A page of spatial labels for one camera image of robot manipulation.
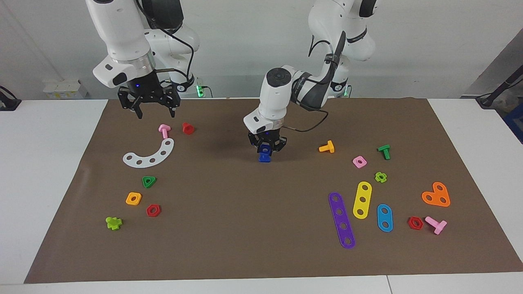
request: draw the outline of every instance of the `purple strip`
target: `purple strip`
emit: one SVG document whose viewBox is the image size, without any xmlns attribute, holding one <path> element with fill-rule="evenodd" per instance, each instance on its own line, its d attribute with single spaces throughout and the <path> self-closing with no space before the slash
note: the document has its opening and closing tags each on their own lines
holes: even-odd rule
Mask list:
<svg viewBox="0 0 523 294">
<path fill-rule="evenodd" d="M 338 231 L 339 242 L 345 249 L 351 249 L 356 246 L 353 230 L 350 227 L 349 217 L 343 204 L 343 198 L 339 193 L 333 192 L 328 196 L 328 202 L 331 205 L 334 224 Z"/>
</svg>

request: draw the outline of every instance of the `white table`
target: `white table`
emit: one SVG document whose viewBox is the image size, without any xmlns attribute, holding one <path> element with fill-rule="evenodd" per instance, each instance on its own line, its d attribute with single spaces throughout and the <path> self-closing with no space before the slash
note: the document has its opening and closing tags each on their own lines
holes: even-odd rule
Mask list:
<svg viewBox="0 0 523 294">
<path fill-rule="evenodd" d="M 0 112 L 0 293 L 522 293 L 523 273 L 20 285 L 106 100 L 24 101 Z M 429 100 L 520 259 L 523 145 L 474 100 Z"/>
</svg>

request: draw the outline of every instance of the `green indicator light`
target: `green indicator light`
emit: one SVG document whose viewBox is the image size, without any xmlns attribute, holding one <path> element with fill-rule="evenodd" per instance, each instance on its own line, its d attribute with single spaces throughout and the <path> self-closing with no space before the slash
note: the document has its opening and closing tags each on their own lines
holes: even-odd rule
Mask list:
<svg viewBox="0 0 523 294">
<path fill-rule="evenodd" d="M 196 92 L 198 93 L 198 97 L 205 97 L 205 91 L 200 85 L 196 85 Z"/>
</svg>

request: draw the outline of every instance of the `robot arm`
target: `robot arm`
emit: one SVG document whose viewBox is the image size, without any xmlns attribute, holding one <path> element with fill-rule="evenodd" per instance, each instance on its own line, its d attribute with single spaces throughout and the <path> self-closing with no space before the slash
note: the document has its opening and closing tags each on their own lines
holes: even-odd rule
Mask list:
<svg viewBox="0 0 523 294">
<path fill-rule="evenodd" d="M 108 56 L 93 69 L 93 74 L 110 88 L 127 83 L 127 87 L 119 88 L 118 98 L 122 107 L 135 111 L 138 118 L 143 115 L 140 103 L 164 105 L 174 117 L 176 107 L 180 105 L 176 89 L 185 92 L 194 82 L 189 69 L 200 41 L 193 30 L 182 26 L 184 17 L 179 0 L 142 0 L 142 3 L 143 8 L 138 0 L 86 0 L 108 52 Z M 150 26 L 159 29 L 144 32 L 138 8 Z M 158 51 L 158 57 L 154 56 L 155 51 Z M 185 53 L 191 53 L 189 62 L 180 56 Z M 163 71 L 180 74 L 171 75 L 170 86 L 161 86 L 155 59 L 172 67 Z"/>
<path fill-rule="evenodd" d="M 372 15 L 376 0 L 316 0 L 309 13 L 309 27 L 313 33 L 312 51 L 320 43 L 328 44 L 318 77 L 285 65 L 270 70 L 264 78 L 260 104 L 243 121 L 249 129 L 249 140 L 272 151 L 280 151 L 287 138 L 280 137 L 283 119 L 289 101 L 313 111 L 325 105 L 329 93 L 341 93 L 348 80 L 349 59 L 366 60 L 374 52 L 374 41 L 368 36 L 365 18 Z"/>
</svg>

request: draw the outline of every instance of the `red nut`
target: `red nut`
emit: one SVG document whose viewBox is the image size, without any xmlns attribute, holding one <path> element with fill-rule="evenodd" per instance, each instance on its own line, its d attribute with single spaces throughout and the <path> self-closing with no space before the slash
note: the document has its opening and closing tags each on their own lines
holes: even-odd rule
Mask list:
<svg viewBox="0 0 523 294">
<path fill-rule="evenodd" d="M 184 122 L 181 124 L 181 130 L 187 135 L 190 135 L 195 132 L 195 128 L 188 122 Z"/>
<path fill-rule="evenodd" d="M 421 230 L 423 228 L 423 221 L 419 217 L 411 217 L 408 219 L 408 225 L 411 229 Z"/>
<path fill-rule="evenodd" d="M 162 212 L 162 209 L 158 204 L 151 204 L 147 207 L 147 215 L 150 217 L 157 217 L 160 212 Z"/>
</svg>

